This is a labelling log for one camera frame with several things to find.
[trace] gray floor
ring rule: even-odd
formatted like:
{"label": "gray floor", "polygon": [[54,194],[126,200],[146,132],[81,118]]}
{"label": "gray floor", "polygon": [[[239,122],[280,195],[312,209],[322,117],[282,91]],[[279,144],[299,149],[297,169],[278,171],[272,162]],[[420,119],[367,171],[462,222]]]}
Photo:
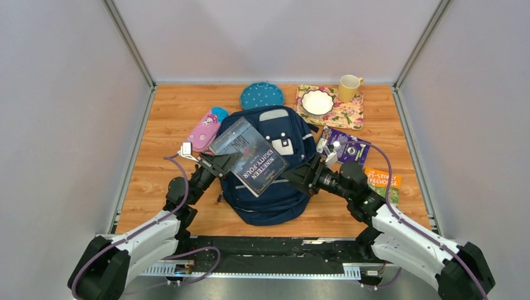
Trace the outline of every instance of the gray floor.
{"label": "gray floor", "polygon": [[[386,271],[391,279],[396,269]],[[127,289],[135,291],[163,282],[159,277],[137,277]],[[224,279],[210,278],[181,287],[158,287],[132,296],[126,300],[430,300],[439,299],[436,291],[408,272],[389,289],[368,291],[357,282],[339,280],[292,279]]]}

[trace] purple book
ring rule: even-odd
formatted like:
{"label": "purple book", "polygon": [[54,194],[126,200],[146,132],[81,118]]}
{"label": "purple book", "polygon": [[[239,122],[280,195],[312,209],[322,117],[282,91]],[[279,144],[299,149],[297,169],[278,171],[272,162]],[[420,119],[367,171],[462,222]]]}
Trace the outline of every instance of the purple book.
{"label": "purple book", "polygon": [[[316,151],[318,153],[326,155],[326,153],[324,152],[324,147],[333,144],[333,142],[336,141],[340,143],[345,143],[349,141],[366,142],[365,140],[359,139],[358,137],[325,126],[324,130],[322,131],[322,134],[320,135],[320,138],[318,139]],[[343,164],[349,161],[356,161],[361,166],[363,166],[366,157],[368,156],[368,150],[370,150],[370,146],[367,144],[349,144],[340,145],[338,147],[335,147],[334,150],[337,152],[339,163]]]}

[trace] tray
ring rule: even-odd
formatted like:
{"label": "tray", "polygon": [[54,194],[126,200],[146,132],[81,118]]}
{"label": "tray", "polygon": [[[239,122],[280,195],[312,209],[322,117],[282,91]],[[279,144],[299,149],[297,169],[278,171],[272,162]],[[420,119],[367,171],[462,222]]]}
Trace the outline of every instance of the tray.
{"label": "tray", "polygon": [[[328,93],[334,102],[333,109],[329,114],[321,119],[313,118],[304,113],[302,108],[302,97],[309,91],[324,91]],[[360,130],[364,126],[364,96],[361,92],[357,92],[351,102],[342,102],[338,98],[339,89],[336,87],[326,86],[308,86],[300,85],[296,92],[296,102],[294,110],[298,113],[306,122],[317,125],[327,125],[335,128],[345,128]]]}

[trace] polka dot pattern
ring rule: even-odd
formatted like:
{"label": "polka dot pattern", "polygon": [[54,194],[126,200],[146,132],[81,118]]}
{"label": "polka dot pattern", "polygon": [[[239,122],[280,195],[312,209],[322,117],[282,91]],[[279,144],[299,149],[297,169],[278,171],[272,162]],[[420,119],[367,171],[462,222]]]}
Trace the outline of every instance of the polka dot pattern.
{"label": "polka dot pattern", "polygon": [[282,105],[283,103],[283,92],[277,86],[267,82],[253,83],[241,93],[241,106],[244,109]]}

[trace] robotic arm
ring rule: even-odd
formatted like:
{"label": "robotic arm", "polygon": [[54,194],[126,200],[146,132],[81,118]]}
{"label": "robotic arm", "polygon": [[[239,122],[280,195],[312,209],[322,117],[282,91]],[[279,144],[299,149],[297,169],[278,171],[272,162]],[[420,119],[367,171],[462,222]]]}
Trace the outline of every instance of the robotic arm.
{"label": "robotic arm", "polygon": [[[125,287],[149,266],[189,249],[190,233],[186,228],[197,214],[189,205],[196,204],[211,183],[223,178],[241,155],[201,153],[199,159],[194,159],[189,144],[183,145],[180,155],[200,165],[188,182],[187,197],[186,179],[174,178],[169,183],[166,205],[154,218],[112,239],[95,237],[68,281],[68,287],[77,298],[119,299]],[[436,289],[443,300],[482,299],[495,285],[477,246],[470,242],[461,246],[444,239],[386,205],[385,199],[368,187],[367,177],[357,163],[343,164],[339,172],[333,172],[317,154],[283,176],[306,194],[315,195],[323,189],[344,198],[352,216],[368,225],[357,237],[364,254],[392,262],[415,274]],[[410,224],[416,224],[417,229],[411,229]],[[461,261],[470,270],[465,270]],[[483,291],[467,271],[477,277]]]}

